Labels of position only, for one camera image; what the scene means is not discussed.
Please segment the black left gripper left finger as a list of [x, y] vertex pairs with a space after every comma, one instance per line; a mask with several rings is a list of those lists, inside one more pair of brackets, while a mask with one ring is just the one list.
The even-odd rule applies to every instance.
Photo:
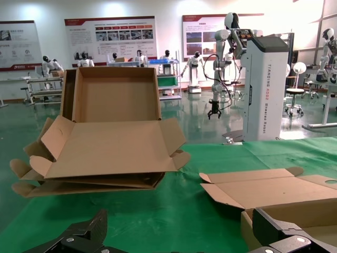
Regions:
[[100, 210], [92, 219], [71, 224], [57, 238], [27, 250], [28, 253], [102, 253], [118, 252], [103, 244], [107, 235], [107, 211]]

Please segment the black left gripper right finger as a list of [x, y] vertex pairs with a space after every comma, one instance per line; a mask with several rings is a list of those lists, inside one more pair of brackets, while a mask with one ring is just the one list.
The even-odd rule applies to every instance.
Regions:
[[311, 237], [298, 225], [272, 218], [263, 209], [252, 213], [252, 229], [261, 247], [259, 252], [336, 252], [336, 247]]

